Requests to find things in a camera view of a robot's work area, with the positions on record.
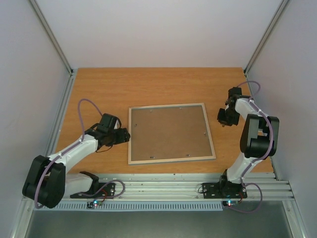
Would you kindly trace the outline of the turquoise picture frame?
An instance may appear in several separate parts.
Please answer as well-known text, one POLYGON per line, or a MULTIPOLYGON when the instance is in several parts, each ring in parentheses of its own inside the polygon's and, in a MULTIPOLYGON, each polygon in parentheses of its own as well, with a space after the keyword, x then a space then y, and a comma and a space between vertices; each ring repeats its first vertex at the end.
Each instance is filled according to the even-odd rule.
POLYGON ((204 103, 129 108, 130 165, 214 160, 204 103))

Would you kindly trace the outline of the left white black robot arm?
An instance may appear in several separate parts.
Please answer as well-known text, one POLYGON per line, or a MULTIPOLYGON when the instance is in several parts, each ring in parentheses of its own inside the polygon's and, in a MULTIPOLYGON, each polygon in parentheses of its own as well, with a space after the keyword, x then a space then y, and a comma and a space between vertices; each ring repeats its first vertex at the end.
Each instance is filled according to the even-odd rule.
POLYGON ((104 191, 98 176, 82 171, 70 175, 69 171, 87 156, 99 152, 102 147, 129 142, 131 135, 123 128, 118 117, 103 114, 99 123, 92 125, 63 150, 49 156, 37 156, 29 169, 22 194, 34 201, 35 208, 54 208, 64 197, 80 195, 93 198, 94 205, 102 197, 115 195, 104 191))

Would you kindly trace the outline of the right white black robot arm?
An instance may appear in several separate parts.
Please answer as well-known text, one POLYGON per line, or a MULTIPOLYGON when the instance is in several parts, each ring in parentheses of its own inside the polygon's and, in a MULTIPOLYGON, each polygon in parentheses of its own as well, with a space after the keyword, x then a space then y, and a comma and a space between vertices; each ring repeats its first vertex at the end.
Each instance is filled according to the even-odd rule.
POLYGON ((264 113, 240 87, 228 90, 226 108, 219 109, 217 120, 223 126, 237 125, 245 120, 240 138, 240 154, 233 165, 219 179, 218 191, 222 198, 233 198, 243 193, 245 175, 277 150, 279 119, 264 113))

